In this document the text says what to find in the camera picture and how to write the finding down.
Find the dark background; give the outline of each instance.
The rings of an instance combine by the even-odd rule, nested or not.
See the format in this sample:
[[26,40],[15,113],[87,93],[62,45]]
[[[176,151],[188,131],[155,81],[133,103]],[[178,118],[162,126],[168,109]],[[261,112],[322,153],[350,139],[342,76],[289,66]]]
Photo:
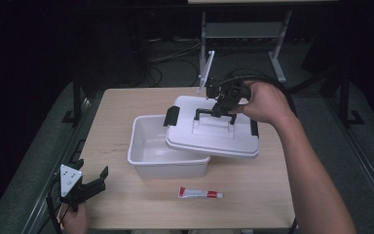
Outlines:
[[[109,9],[125,2],[96,5]],[[200,36],[199,11],[114,12],[89,9],[86,3],[92,2],[0,1],[0,198],[57,96],[74,77],[80,77],[88,97],[106,86],[134,87],[148,70],[144,40]],[[168,20],[171,14],[180,17]],[[249,10],[232,16],[229,20],[254,18]],[[341,1],[325,14],[295,8],[286,41],[315,36],[304,68],[319,73],[337,63],[350,70],[374,110],[374,1]],[[129,80],[126,74],[134,72],[138,75]]]

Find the fingers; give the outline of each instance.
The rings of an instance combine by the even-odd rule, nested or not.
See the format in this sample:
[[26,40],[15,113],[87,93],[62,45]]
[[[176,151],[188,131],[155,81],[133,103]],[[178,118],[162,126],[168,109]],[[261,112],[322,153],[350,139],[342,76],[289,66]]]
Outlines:
[[78,204],[78,209],[81,210],[83,213],[85,213],[87,211],[86,202]]
[[245,86],[250,87],[252,84],[255,84],[257,82],[260,82],[260,81],[251,81],[250,80],[250,81],[244,81],[243,83],[244,83]]
[[243,113],[245,104],[238,104],[234,109],[232,109],[230,112],[233,114],[239,114]]

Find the box lid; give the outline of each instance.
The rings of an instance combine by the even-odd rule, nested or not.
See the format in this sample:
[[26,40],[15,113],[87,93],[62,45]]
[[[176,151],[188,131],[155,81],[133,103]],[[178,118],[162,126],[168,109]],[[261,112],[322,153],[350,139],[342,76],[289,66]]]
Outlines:
[[168,147],[212,156],[256,157],[259,152],[256,122],[243,114],[237,114],[234,124],[231,116],[217,118],[205,111],[196,116],[197,109],[209,110],[215,104],[215,99],[205,97],[178,97],[166,118]]

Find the tube of glue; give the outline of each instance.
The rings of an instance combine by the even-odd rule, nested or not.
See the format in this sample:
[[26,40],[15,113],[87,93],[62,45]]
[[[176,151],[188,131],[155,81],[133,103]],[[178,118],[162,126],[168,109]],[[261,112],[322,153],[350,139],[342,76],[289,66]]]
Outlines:
[[180,187],[178,190],[179,198],[223,198],[223,193],[216,191],[205,191],[199,189]]

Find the lid handle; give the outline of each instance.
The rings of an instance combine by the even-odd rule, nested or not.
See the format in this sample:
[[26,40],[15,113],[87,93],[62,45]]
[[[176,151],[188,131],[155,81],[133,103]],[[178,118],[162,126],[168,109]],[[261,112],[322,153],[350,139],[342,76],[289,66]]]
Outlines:
[[176,126],[180,107],[174,105],[167,110],[166,119],[164,120],[164,127],[168,125]]
[[252,136],[259,137],[259,127],[257,126],[257,122],[254,120],[250,120],[250,130]]
[[209,114],[209,115],[211,115],[211,116],[213,116],[213,117],[216,117],[216,118],[220,118],[222,115],[223,115],[223,116],[231,117],[231,118],[232,118],[232,119],[230,120],[230,124],[231,124],[231,125],[234,125],[234,124],[235,124],[235,122],[236,122],[236,117],[237,117],[236,114],[229,114],[229,113],[223,113],[223,114],[220,114],[219,116],[216,116],[216,115],[214,115],[214,111],[213,111],[213,110],[198,108],[198,109],[196,109],[196,116],[194,117],[194,120],[200,120],[200,114]]

